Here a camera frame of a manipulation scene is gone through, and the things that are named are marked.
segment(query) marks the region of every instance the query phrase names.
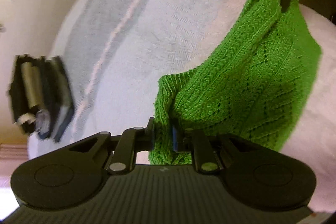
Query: pink stripe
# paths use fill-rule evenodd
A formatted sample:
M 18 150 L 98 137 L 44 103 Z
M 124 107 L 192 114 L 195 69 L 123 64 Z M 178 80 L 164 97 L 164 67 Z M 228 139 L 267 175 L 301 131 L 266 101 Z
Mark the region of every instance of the pink stripe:
M 84 98 L 81 101 L 81 103 L 79 104 L 79 107 L 77 108 L 76 113 L 75 113 L 74 118 L 73 118 L 73 127 L 72 127 L 72 133 L 73 134 L 77 131 L 77 121 L 78 121 L 80 115 L 83 113 L 85 107 L 88 104 L 88 95 L 90 94 L 90 92 L 93 89 L 93 85 L 95 83 L 97 73 L 98 73 L 101 65 L 104 63 L 104 61 L 106 59 L 106 54 L 109 51 L 109 49 L 111 47 L 111 44 L 114 41 L 114 39 L 116 38 L 116 36 L 120 33 L 122 28 L 125 27 L 125 24 L 127 23 L 127 21 L 133 16 L 134 10 L 138 6 L 139 2 L 140 2 L 140 0 L 133 0 L 132 1 L 130 7 L 127 9 L 126 14 L 124 15 L 121 22 L 111 32 L 110 37 L 107 40 L 107 43 L 105 45 L 105 48 L 104 48 L 104 50 L 103 50 L 103 52 L 100 56 L 100 59 L 98 60 L 97 64 L 95 64 L 95 66 L 93 67 L 90 82 L 89 82 L 88 86 L 86 87 L 86 89 L 84 91 Z

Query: green knitted sweater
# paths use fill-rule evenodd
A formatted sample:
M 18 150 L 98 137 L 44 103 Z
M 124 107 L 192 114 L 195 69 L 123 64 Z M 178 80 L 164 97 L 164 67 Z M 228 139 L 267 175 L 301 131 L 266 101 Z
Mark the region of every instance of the green knitted sweater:
M 151 164 L 188 164 L 172 151 L 170 118 L 206 135 L 233 133 L 279 150 L 297 122 L 315 79 L 321 50 L 298 0 L 247 0 L 233 28 L 193 70 L 165 75 L 155 101 Z

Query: white bedsheet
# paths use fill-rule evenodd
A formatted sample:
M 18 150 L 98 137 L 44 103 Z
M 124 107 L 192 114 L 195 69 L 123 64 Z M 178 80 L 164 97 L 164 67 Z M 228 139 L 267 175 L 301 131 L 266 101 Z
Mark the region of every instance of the white bedsheet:
M 69 37 L 90 1 L 77 0 L 64 20 L 51 56 L 64 54 Z M 191 4 L 181 3 L 182 0 L 146 0 L 144 9 L 137 15 L 137 21 L 132 23 L 122 37 L 114 58 L 106 64 L 95 94 L 94 106 L 87 115 L 81 134 L 75 132 L 71 138 L 59 144 L 54 144 L 52 140 L 41 142 L 36 136 L 31 136 L 28 144 L 30 158 L 99 131 L 120 135 L 124 129 L 146 126 L 148 118 L 154 114 L 157 79 L 163 74 L 178 73 L 200 65 L 233 26 L 245 0 L 195 0 Z M 197 22 L 197 14 L 189 15 L 190 10 L 185 10 L 186 7 L 192 9 L 195 3 L 209 9 L 210 18 L 201 26 Z M 282 153 L 305 162 L 314 170 L 317 187 L 310 207 L 315 211 L 331 212 L 336 210 L 336 27 L 313 10 L 305 6 L 300 9 L 311 35 L 321 46 L 323 55 L 313 92 Z M 178 28 L 172 26 L 175 13 L 186 14 L 185 22 Z M 156 60 L 156 63 L 144 65 L 148 51 L 152 56 L 155 56 L 155 51 L 160 51 L 158 45 L 146 48 L 148 34 L 152 32 L 153 36 L 157 35 L 152 28 L 157 22 L 161 28 L 172 28 L 177 36 L 182 37 L 179 43 L 188 43 L 184 47 L 186 53 L 176 52 L 172 48 L 168 59 L 170 63 L 157 54 L 157 59 L 151 59 L 151 62 Z M 165 44 L 163 47 L 168 51 L 167 47 L 174 45 Z M 177 66 L 179 55 L 186 55 L 186 62 Z M 150 66 L 158 66 L 158 69 L 149 70 Z M 85 73 L 92 74 L 93 70 L 94 68 Z M 146 154 L 138 157 L 138 162 L 146 161 Z

